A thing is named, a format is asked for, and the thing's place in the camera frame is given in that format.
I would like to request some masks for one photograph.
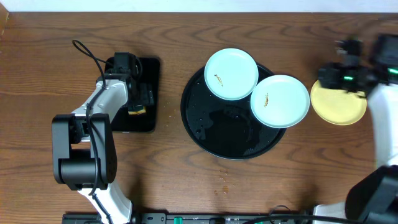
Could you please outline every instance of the white wall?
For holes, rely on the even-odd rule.
[[[10,12],[398,12],[398,0],[0,0]]]

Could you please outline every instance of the black round tray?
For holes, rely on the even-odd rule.
[[[257,64],[259,82],[274,75]],[[250,108],[251,95],[236,101],[222,100],[207,88],[205,68],[187,83],[181,99],[182,122],[191,138],[204,150],[225,159],[250,159],[270,150],[286,129],[260,123]]]

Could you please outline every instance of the yellow plate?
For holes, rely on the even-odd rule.
[[[359,121],[366,111],[367,102],[355,93],[322,88],[317,80],[311,89],[311,104],[327,122],[349,125]]]

